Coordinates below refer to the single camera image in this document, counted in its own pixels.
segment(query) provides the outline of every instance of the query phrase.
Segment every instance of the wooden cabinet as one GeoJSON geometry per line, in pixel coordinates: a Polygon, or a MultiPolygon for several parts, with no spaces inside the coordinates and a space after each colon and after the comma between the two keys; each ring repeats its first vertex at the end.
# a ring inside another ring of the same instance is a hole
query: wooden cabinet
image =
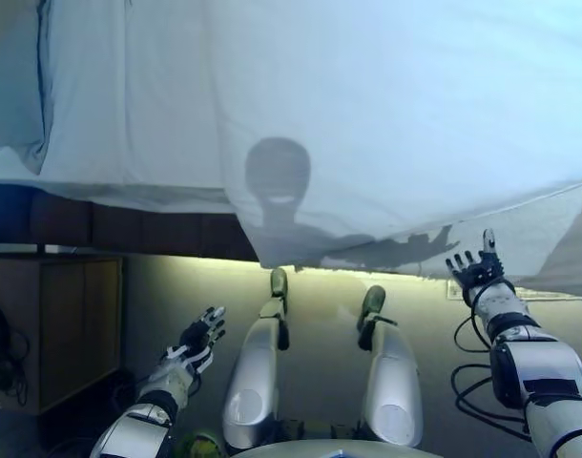
{"type": "Polygon", "coordinates": [[[39,414],[119,368],[120,273],[120,258],[0,255],[0,308],[31,343],[27,403],[1,407],[39,414]]]}

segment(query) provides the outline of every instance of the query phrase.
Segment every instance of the white robot arm segment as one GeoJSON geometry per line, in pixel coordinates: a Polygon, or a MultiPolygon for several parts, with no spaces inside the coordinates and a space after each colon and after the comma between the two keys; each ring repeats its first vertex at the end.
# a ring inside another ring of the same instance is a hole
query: white robot arm segment
{"type": "Polygon", "coordinates": [[[171,451],[170,428],[187,406],[189,389],[213,361],[213,345],[225,334],[225,309],[209,308],[169,347],[128,408],[96,442],[91,458],[159,458],[171,451]]]}
{"type": "Polygon", "coordinates": [[[458,267],[447,260],[463,287],[466,303],[480,318],[489,340],[492,383],[497,400],[522,410],[542,457],[582,458],[582,362],[576,352],[544,332],[504,278],[494,235],[485,231],[476,262],[466,252],[458,267]]]}

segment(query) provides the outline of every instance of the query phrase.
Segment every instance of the silver robot leg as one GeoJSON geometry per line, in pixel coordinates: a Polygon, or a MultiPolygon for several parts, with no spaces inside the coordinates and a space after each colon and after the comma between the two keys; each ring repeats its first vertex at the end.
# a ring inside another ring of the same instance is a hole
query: silver robot leg
{"type": "Polygon", "coordinates": [[[278,414],[277,353],[289,346],[286,275],[271,274],[272,297],[249,330],[234,369],[223,409],[223,436],[231,448],[267,443],[278,414]]]}
{"type": "Polygon", "coordinates": [[[358,323],[359,347],[373,355],[362,432],[389,444],[416,447],[423,436],[418,366],[397,324],[380,315],[384,302],[382,287],[370,288],[358,323]]]}

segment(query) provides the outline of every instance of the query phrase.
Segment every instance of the electrical wire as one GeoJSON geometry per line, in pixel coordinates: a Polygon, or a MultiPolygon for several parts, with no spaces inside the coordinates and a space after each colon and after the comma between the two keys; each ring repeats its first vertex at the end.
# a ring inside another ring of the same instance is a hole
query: electrical wire
{"type": "Polygon", "coordinates": [[[459,333],[463,329],[463,327],[471,321],[471,317],[465,318],[456,328],[454,331],[454,344],[456,347],[466,353],[489,353],[489,350],[485,349],[473,349],[473,348],[466,348],[459,343],[459,333]]]}
{"type": "Polygon", "coordinates": [[[466,415],[478,420],[479,422],[485,423],[490,427],[494,427],[495,429],[499,429],[500,431],[506,432],[507,434],[516,437],[517,439],[523,440],[525,442],[532,442],[531,438],[527,434],[523,434],[520,431],[515,429],[511,429],[510,427],[506,427],[505,425],[501,425],[500,423],[495,422],[494,420],[501,420],[506,422],[514,422],[514,423],[521,423],[524,424],[525,420],[520,417],[511,417],[508,415],[499,415],[492,412],[487,412],[480,407],[474,405],[470,401],[466,399],[466,397],[475,391],[480,386],[486,385],[492,381],[492,377],[486,377],[485,379],[480,380],[479,382],[471,385],[470,387],[466,388],[463,391],[459,391],[458,386],[456,384],[456,376],[463,370],[469,368],[484,368],[490,369],[490,366],[487,364],[465,364],[457,367],[450,376],[450,384],[452,385],[452,389],[456,394],[455,399],[455,406],[461,412],[465,413],[466,415]]]}
{"type": "MultiPolygon", "coordinates": [[[[464,351],[466,353],[481,353],[481,354],[490,353],[491,345],[484,338],[482,333],[480,332],[480,329],[479,329],[477,322],[476,322],[476,319],[475,319],[475,317],[476,317],[476,305],[477,305],[478,301],[480,300],[480,298],[482,297],[482,295],[484,294],[484,292],[487,289],[489,289],[491,286],[493,286],[494,284],[497,284],[497,283],[503,283],[503,284],[507,285],[515,293],[515,289],[514,289],[513,285],[509,281],[507,281],[503,278],[497,278],[497,279],[494,279],[492,281],[489,281],[478,291],[478,293],[473,298],[473,301],[471,301],[471,304],[469,305],[469,307],[471,309],[471,313],[470,313],[469,317],[464,319],[457,326],[456,330],[454,331],[454,344],[457,346],[457,348],[461,349],[462,351],[464,351]],[[466,348],[459,343],[459,341],[458,341],[459,333],[461,332],[461,329],[463,329],[463,327],[467,323],[471,323],[471,327],[473,328],[473,332],[475,333],[475,335],[479,339],[479,341],[482,343],[482,345],[485,347],[485,349],[466,348]]],[[[450,375],[450,385],[452,386],[452,391],[454,391],[454,394],[456,396],[456,399],[454,401],[456,408],[458,408],[461,412],[465,413],[466,415],[468,415],[468,416],[470,416],[470,417],[472,417],[472,418],[474,418],[474,419],[476,419],[476,420],[478,420],[486,425],[489,425],[489,426],[494,427],[496,429],[499,429],[503,432],[506,432],[507,434],[510,434],[511,436],[516,437],[518,439],[521,439],[523,441],[531,442],[531,438],[529,435],[523,434],[522,432],[519,432],[515,429],[512,429],[510,427],[507,427],[505,425],[501,425],[500,423],[495,422],[495,420],[499,420],[499,421],[503,421],[503,422],[519,423],[519,424],[522,424],[523,426],[526,426],[526,420],[524,418],[514,417],[514,416],[510,416],[510,415],[501,415],[501,414],[489,412],[487,410],[484,410],[484,409],[476,406],[475,404],[473,404],[472,402],[470,402],[467,399],[467,396],[470,393],[472,393],[473,391],[475,391],[476,389],[478,389],[480,386],[491,383],[492,377],[486,377],[486,378],[480,380],[479,382],[476,382],[475,384],[471,385],[470,387],[464,389],[463,391],[459,390],[458,385],[456,383],[457,376],[463,370],[470,369],[470,368],[481,368],[481,369],[490,370],[490,366],[488,364],[464,364],[464,365],[460,365],[460,366],[456,367],[452,371],[452,373],[450,375]]]]}

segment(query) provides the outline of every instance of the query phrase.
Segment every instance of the pillow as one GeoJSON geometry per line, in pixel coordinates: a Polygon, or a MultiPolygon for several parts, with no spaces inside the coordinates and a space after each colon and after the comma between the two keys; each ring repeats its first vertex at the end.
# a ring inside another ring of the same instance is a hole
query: pillow
{"type": "Polygon", "coordinates": [[[0,0],[0,147],[12,147],[36,174],[49,131],[40,67],[49,5],[49,0],[0,0]]]}

